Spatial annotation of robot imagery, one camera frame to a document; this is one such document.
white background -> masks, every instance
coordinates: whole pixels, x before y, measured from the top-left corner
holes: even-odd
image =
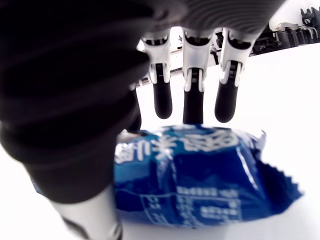
[[[291,0],[276,15],[278,23],[295,23],[300,7],[318,7],[318,1]],[[125,240],[319,240],[320,239],[320,44],[300,46],[250,57],[242,75],[234,118],[226,127],[263,129],[267,144],[263,160],[293,176],[305,196],[282,215],[258,221],[204,230],[167,229],[124,224]],[[208,70],[204,94],[204,123],[221,126],[214,117],[219,66]],[[159,119],[154,110],[152,85],[137,89],[142,127],[180,124],[184,80],[171,80],[173,113]],[[49,202],[35,193],[24,168],[0,148],[1,239],[74,240]]]

